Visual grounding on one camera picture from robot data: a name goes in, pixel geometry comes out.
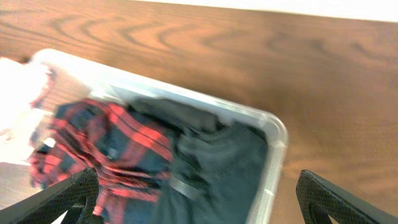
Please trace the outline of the red navy plaid shirt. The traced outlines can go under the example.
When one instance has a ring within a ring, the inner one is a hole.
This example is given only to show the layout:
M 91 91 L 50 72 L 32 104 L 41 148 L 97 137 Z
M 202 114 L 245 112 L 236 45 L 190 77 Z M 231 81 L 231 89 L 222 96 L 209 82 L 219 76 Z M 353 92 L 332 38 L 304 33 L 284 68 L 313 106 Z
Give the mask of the red navy plaid shirt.
M 59 106 L 49 130 L 30 157 L 34 187 L 94 168 L 94 215 L 105 223 L 149 222 L 169 177 L 172 130 L 132 108 L 92 99 Z

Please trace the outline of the clear plastic storage bin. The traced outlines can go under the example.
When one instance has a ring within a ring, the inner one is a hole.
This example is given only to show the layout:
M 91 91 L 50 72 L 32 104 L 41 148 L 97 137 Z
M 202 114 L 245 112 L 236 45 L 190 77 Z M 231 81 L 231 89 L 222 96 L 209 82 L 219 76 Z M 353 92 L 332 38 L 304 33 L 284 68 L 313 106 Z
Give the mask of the clear plastic storage bin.
M 109 67 L 54 49 L 33 54 L 30 64 L 48 65 L 58 76 L 65 103 L 88 96 L 126 103 L 136 98 L 166 98 L 217 114 L 222 122 L 239 121 L 262 130 L 269 149 L 262 180 L 247 224 L 267 224 L 272 213 L 282 163 L 289 144 L 283 122 L 274 114 Z

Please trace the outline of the large black garment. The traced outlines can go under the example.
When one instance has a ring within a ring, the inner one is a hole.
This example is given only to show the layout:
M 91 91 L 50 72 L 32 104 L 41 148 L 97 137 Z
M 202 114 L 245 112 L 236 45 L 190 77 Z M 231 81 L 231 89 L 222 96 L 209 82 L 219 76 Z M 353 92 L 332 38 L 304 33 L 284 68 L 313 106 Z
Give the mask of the large black garment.
M 190 128 L 208 134 L 224 128 L 217 115 L 165 98 L 137 98 L 129 107 L 180 129 Z

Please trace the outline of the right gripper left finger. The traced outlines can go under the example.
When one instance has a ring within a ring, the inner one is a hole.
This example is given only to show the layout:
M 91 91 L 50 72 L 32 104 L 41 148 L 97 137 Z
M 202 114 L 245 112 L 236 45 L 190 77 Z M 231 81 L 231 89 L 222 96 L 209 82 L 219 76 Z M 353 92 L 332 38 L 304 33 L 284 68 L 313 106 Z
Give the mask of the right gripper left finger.
M 1 223 L 99 223 L 93 210 L 99 194 L 94 169 L 85 169 L 69 178 L 1 210 Z

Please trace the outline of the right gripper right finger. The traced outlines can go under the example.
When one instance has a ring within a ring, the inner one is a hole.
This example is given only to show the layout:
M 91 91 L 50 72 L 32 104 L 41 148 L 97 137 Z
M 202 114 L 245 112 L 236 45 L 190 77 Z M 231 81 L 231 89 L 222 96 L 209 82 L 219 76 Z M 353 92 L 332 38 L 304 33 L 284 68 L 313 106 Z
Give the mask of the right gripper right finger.
M 309 170 L 302 170 L 296 196 L 306 224 L 397 224 L 397 217 L 376 208 Z

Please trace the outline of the dark navy garment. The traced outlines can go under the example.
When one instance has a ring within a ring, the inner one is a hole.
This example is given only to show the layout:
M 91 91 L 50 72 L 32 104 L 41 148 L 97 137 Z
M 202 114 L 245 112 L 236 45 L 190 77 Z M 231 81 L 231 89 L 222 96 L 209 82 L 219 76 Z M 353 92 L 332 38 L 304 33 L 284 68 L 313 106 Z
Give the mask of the dark navy garment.
M 268 145 L 263 131 L 234 122 L 212 133 L 170 130 L 170 179 L 153 202 L 131 200 L 125 223 L 245 223 Z

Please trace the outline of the pink printed t-shirt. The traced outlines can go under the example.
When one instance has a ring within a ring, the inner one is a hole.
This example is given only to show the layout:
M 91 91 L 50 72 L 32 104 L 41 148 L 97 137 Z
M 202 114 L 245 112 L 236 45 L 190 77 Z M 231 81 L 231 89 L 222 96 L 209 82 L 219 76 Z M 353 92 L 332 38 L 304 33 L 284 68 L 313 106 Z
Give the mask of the pink printed t-shirt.
M 27 164 L 30 137 L 45 112 L 34 105 L 48 93 L 51 69 L 1 58 L 1 162 Z

